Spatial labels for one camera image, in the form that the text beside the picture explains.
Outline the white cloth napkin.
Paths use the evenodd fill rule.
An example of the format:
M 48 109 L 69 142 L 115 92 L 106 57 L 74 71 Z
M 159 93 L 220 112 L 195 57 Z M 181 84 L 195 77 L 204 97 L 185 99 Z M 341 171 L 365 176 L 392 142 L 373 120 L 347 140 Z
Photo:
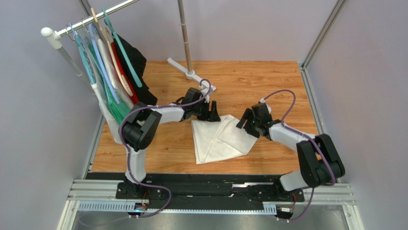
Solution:
M 237 128 L 239 120 L 223 115 L 220 122 L 191 122 L 196 164 L 225 161 L 246 156 L 257 138 Z

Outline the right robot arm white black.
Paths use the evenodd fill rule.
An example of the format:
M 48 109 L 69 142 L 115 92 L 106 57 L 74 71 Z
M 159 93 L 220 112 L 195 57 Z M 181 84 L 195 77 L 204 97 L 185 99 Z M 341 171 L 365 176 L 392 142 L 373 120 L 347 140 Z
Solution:
M 300 169 L 283 174 L 273 182 L 279 192 L 334 184 L 345 175 L 344 165 L 329 135 L 315 136 L 283 120 L 273 119 L 266 103 L 246 109 L 236 127 L 253 137 L 265 137 L 283 144 L 297 153 Z

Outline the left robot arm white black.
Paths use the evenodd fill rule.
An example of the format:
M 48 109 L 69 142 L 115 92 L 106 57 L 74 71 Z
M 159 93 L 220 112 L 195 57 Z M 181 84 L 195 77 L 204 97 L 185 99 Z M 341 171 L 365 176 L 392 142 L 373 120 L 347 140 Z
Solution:
M 118 184 L 117 198 L 141 198 L 149 193 L 148 187 L 142 184 L 147 175 L 146 154 L 160 124 L 181 122 L 192 116 L 201 121 L 221 120 L 216 101 L 209 101 L 212 93 L 212 88 L 190 88 L 184 97 L 169 105 L 135 104 L 119 127 L 127 154 L 125 179 Z

